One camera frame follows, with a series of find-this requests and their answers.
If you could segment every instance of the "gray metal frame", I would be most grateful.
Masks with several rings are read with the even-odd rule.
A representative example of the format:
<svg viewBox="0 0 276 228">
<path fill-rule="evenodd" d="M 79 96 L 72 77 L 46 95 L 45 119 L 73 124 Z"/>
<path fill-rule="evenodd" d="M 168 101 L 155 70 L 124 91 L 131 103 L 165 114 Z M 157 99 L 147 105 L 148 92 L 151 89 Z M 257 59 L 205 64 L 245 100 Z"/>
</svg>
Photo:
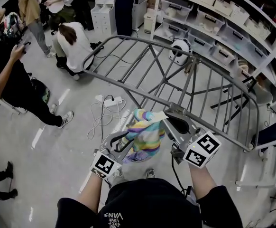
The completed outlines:
<svg viewBox="0 0 276 228">
<path fill-rule="evenodd" d="M 97 52 L 99 52 L 100 48 L 105 46 L 105 44 L 114 39 L 114 38 L 119 38 L 121 39 L 121 41 L 106 55 L 106 57 L 104 57 L 101 62 L 96 66 L 96 68 L 92 71 L 86 70 L 84 68 L 85 63 L 87 62 L 87 60 L 89 58 L 91 58 L 92 56 L 94 56 Z M 119 47 L 125 40 L 132 40 L 134 41 L 133 44 L 120 56 L 120 58 L 112 65 L 111 68 L 109 68 L 109 70 L 104 74 L 98 74 L 95 72 L 95 70 L 115 51 L 115 49 L 117 47 Z M 133 48 L 133 46 L 135 44 L 137 44 L 138 42 L 142 42 L 146 44 L 146 47 L 141 51 L 141 53 L 139 54 L 139 56 L 134 60 L 134 62 L 128 67 L 127 71 L 124 73 L 124 75 L 122 75 L 120 77 L 120 79 L 118 80 L 114 80 L 108 77 L 109 73 L 116 67 L 116 65 L 121 61 L 121 59 Z M 159 52 L 156 54 L 154 51 L 153 46 L 159 47 L 161 48 L 159 50 Z M 158 58 L 160 57 L 160 54 L 162 53 L 162 51 L 164 49 L 167 50 L 172 50 L 175 53 L 175 56 L 173 58 L 173 60 L 171 60 L 169 67 L 166 71 L 163 70 Z M 154 56 L 154 60 L 152 61 L 152 63 L 149 65 L 149 67 L 147 68 L 147 70 L 145 71 L 144 75 L 142 76 L 142 78 L 139 80 L 139 83 L 137 84 L 136 87 L 131 86 L 131 85 L 127 85 L 125 84 L 127 78 L 130 76 L 130 74 L 135 70 L 135 68 L 138 66 L 139 62 L 142 60 L 142 58 L 148 53 L 151 52 L 152 55 Z M 179 69 L 177 69 L 175 72 L 173 72 L 171 75 L 168 75 L 169 70 L 171 69 L 177 54 L 181 53 L 181 54 L 185 54 L 189 57 L 188 62 L 186 64 L 184 64 L 183 66 L 180 66 Z M 144 92 L 142 90 L 139 89 L 140 84 L 142 83 L 142 81 L 144 80 L 144 78 L 146 77 L 146 75 L 148 74 L 149 70 L 151 69 L 151 67 L 155 64 L 157 64 L 157 66 L 159 67 L 160 73 L 162 74 L 162 79 L 160 80 L 160 83 L 155 86 L 153 89 L 151 89 L 148 92 Z M 207 66 L 210 69 L 210 75 L 209 75 L 209 80 L 207 83 L 207 88 L 206 90 L 202 90 L 202 91 L 195 91 L 195 83 L 196 83 L 196 74 L 197 74 L 197 66 L 199 65 L 199 63 L 202 63 L 203 65 Z M 229 140 L 231 143 L 243 148 L 246 151 L 251 151 L 251 149 L 249 149 L 248 146 L 248 132 L 249 132 L 249 124 L 250 124 L 250 102 L 252 101 L 254 106 L 256 106 L 256 110 L 257 110 L 257 126 L 256 126 L 256 143 L 258 140 L 258 122 L 259 122 L 259 109 L 258 109 L 258 105 L 256 103 L 256 101 L 249 95 L 249 93 L 247 92 L 246 88 L 243 88 L 242 85 L 238 84 L 236 81 L 234 81 L 229 75 L 227 75 L 226 73 L 224 73 L 219 66 L 215 65 L 213 62 L 211 62 L 210 60 L 206 59 L 205 57 L 202 57 L 198 54 L 190 54 L 188 52 L 184 52 L 182 50 L 176 49 L 174 47 L 168 46 L 168 45 L 163 45 L 154 41 L 149 41 L 149 40 L 145 40 L 145 39 L 141 39 L 141 38 L 133 38 L 133 37 L 128 37 L 128 36 L 112 36 L 108 39 L 106 39 L 104 42 L 102 42 L 83 62 L 82 64 L 82 69 L 84 72 L 86 72 L 89 75 L 92 75 L 96 78 L 99 78 L 101 80 L 104 80 L 110 84 L 119 86 L 121 88 L 123 88 L 125 90 L 125 92 L 129 95 L 129 97 L 131 98 L 131 100 L 135 103 L 135 105 L 139 108 L 143 108 L 148 100 L 152 100 L 154 101 L 154 104 L 152 106 L 152 108 L 150 110 L 153 109 L 153 107 L 155 106 L 156 103 L 160 103 L 162 105 L 164 105 L 164 110 L 166 107 L 172 107 L 175 109 L 175 107 L 178 109 L 178 112 L 186 115 L 187 117 L 191 118 L 192 120 L 198 122 L 199 124 L 205 126 L 206 128 L 212 130 L 214 132 L 214 134 L 217 135 L 221 135 L 222 137 L 224 137 L 225 139 Z M 187 75 L 187 79 L 185 82 L 185 85 L 183 88 L 179 88 L 173 84 L 171 84 L 170 82 L 168 82 L 169 79 L 171 79 L 172 77 L 174 77 L 176 74 L 180 73 L 181 71 L 185 71 L 186 73 L 188 73 Z M 219 74 L 221 76 L 221 86 L 220 87 L 216 87 L 216 88 L 209 88 L 210 85 L 210 81 L 211 81 L 211 76 L 212 76 L 212 71 L 216 72 L 217 74 Z M 187 88 L 189 86 L 190 80 L 193 77 L 193 88 L 192 88 L 192 92 L 187 92 Z M 228 85 L 223 85 L 223 82 L 229 82 L 230 84 Z M 181 91 L 181 96 L 178 100 L 177 103 L 173 103 L 170 102 L 170 97 L 168 98 L 168 100 L 162 99 L 160 98 L 160 94 L 161 92 L 164 90 L 165 85 L 169 85 L 173 88 L 170 97 L 174 91 L 174 89 Z M 218 115 L 220 112 L 220 104 L 221 104 L 221 95 L 222 95 L 222 91 L 223 89 L 228 88 L 231 91 L 231 99 L 230 99 L 230 111 L 229 111 L 229 121 L 228 121 L 228 126 L 227 129 L 225 130 L 225 125 L 226 125 L 226 120 L 227 120 L 227 115 L 228 115 L 228 105 L 229 103 L 227 103 L 227 109 L 225 112 L 225 116 L 224 116 L 224 124 L 222 126 L 222 129 L 219 129 L 217 127 L 217 119 L 218 119 Z M 238 134 L 239 134 L 239 130 L 242 127 L 242 122 L 241 119 L 239 121 L 238 124 L 238 131 L 237 131 L 237 136 L 232 137 L 230 135 L 228 135 L 229 133 L 229 128 L 230 128 L 230 120 L 231 120 L 231 112 L 232 112 L 232 108 L 233 108 L 233 92 L 234 92 L 234 88 L 237 88 L 240 90 L 241 95 L 244 96 L 246 99 L 248 99 L 248 125 L 246 126 L 247 129 L 247 133 L 246 133 L 246 139 L 244 141 L 244 143 L 241 143 L 238 141 Z M 207 96 L 208 93 L 211 91 L 220 91 L 220 97 L 219 97 L 219 102 L 218 102 L 218 108 L 217 108 L 217 113 L 216 113 L 216 117 L 215 117 L 215 123 L 214 125 L 209 124 L 208 122 L 206 122 L 204 119 L 202 119 L 202 115 L 203 115 L 203 111 L 204 111 L 204 107 L 205 107 L 205 103 L 207 100 Z M 139 103 L 135 97 L 133 96 L 132 93 L 135 93 L 137 95 L 140 95 L 143 97 L 142 101 Z M 191 113 L 192 111 L 192 106 L 193 106 L 193 100 L 194 100 L 194 96 L 195 95 L 199 95 L 199 94 L 205 94 L 204 97 L 204 101 L 202 104 L 202 110 L 199 116 L 196 116 L 194 114 Z M 189 95 L 191 97 L 190 102 L 187 106 L 187 108 L 183 108 L 181 107 L 181 104 L 183 102 L 184 96 L 185 95 Z"/>
</svg>

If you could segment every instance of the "person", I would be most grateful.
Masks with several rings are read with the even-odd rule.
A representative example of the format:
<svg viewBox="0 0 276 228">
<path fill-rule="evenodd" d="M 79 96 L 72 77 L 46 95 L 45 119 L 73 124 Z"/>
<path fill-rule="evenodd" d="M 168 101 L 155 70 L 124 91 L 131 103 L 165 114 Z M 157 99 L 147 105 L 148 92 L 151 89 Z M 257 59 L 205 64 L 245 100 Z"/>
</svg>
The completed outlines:
<svg viewBox="0 0 276 228">
<path fill-rule="evenodd" d="M 186 197 L 150 169 L 146 179 L 127 181 L 122 169 L 114 173 L 105 206 L 98 212 L 102 179 L 91 176 L 77 200 L 59 200 L 56 228 L 242 228 L 239 213 L 226 187 L 216 186 L 206 167 L 190 165 L 197 198 Z"/>
<path fill-rule="evenodd" d="M 133 0 L 115 1 L 115 19 L 117 34 L 131 36 L 132 34 Z"/>
<path fill-rule="evenodd" d="M 47 46 L 40 20 L 40 6 L 37 0 L 19 0 L 18 2 L 21 20 L 26 22 L 27 27 L 37 40 L 38 45 L 46 57 L 55 57 L 56 53 L 51 51 L 52 46 Z"/>
<path fill-rule="evenodd" d="M 13 174 L 14 166 L 11 162 L 7 163 L 7 168 L 5 171 L 0 171 L 0 181 L 3 181 L 6 178 L 14 178 Z M 13 189 L 10 192 L 0 192 L 0 200 L 8 200 L 8 199 L 14 199 L 18 196 L 17 189 Z"/>
<path fill-rule="evenodd" d="M 0 22 L 5 9 L 0 10 Z M 37 116 L 42 122 L 60 128 L 68 124 L 74 116 L 69 111 L 63 117 L 56 116 L 57 106 L 51 110 L 34 90 L 29 76 L 20 62 L 24 46 L 10 47 L 0 41 L 0 98 L 14 107 L 22 107 Z"/>
<path fill-rule="evenodd" d="M 83 72 L 82 62 L 92 52 L 92 48 L 80 23 L 65 23 L 63 18 L 60 18 L 60 22 L 58 32 L 53 38 L 57 66 L 59 69 L 65 68 L 73 79 L 78 80 L 79 74 Z M 87 70 L 91 67 L 93 58 L 85 63 Z"/>
</svg>

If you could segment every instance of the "black shoe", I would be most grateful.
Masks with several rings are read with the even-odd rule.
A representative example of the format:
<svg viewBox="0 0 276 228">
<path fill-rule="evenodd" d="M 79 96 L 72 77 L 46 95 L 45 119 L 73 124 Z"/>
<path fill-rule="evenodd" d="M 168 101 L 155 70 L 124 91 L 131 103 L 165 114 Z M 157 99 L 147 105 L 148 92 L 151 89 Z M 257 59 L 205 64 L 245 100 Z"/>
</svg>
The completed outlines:
<svg viewBox="0 0 276 228">
<path fill-rule="evenodd" d="M 6 176 L 13 179 L 14 178 L 13 170 L 14 170 L 14 165 L 11 162 L 7 162 L 7 168 L 5 169 Z"/>
<path fill-rule="evenodd" d="M 14 199 L 15 197 L 18 196 L 18 191 L 17 189 L 13 189 L 12 191 L 9 192 L 9 194 L 10 194 L 10 198 Z"/>
</svg>

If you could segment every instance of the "white sneaker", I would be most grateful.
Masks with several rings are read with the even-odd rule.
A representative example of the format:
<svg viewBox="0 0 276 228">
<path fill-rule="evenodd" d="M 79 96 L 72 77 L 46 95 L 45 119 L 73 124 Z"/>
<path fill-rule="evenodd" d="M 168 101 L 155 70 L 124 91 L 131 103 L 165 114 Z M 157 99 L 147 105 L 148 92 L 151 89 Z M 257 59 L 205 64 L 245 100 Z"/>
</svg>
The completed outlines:
<svg viewBox="0 0 276 228">
<path fill-rule="evenodd" d="M 117 169 L 117 170 L 113 173 L 113 178 L 122 177 L 122 176 L 123 176 L 122 167 L 120 167 L 119 169 Z"/>
<path fill-rule="evenodd" d="M 52 104 L 51 109 L 49 110 L 49 112 L 53 115 L 56 114 L 57 111 L 57 105 L 56 104 Z"/>
<path fill-rule="evenodd" d="M 62 117 L 62 124 L 59 128 L 63 128 L 65 125 L 67 125 L 74 117 L 73 111 L 69 111 Z"/>
<path fill-rule="evenodd" d="M 155 171 L 154 169 L 148 169 L 146 173 L 146 179 L 148 178 L 155 178 Z"/>
<path fill-rule="evenodd" d="M 50 53 L 47 54 L 46 57 L 47 58 L 52 58 L 52 57 L 55 57 L 55 56 L 56 56 L 56 53 L 51 51 Z"/>
<path fill-rule="evenodd" d="M 76 80 L 76 81 L 79 80 L 79 79 L 80 79 L 79 74 L 75 74 L 75 75 L 73 76 L 73 79 Z"/>
</svg>

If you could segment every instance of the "power strip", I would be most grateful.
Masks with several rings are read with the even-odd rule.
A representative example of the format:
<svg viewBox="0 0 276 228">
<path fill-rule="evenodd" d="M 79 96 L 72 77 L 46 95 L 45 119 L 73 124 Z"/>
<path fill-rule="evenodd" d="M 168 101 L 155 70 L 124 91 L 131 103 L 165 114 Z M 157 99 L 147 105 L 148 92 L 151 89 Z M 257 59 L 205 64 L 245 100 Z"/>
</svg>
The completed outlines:
<svg viewBox="0 0 276 228">
<path fill-rule="evenodd" d="M 105 107 L 110 107 L 110 106 L 113 106 L 113 105 L 117 105 L 117 103 L 118 103 L 118 104 L 121 104 L 121 103 L 122 103 L 122 99 L 121 99 L 120 96 L 118 96 L 118 97 L 116 97 L 116 98 L 114 98 L 114 99 L 115 99 L 114 101 L 112 101 L 111 99 L 105 100 L 105 101 L 104 101 Z"/>
</svg>

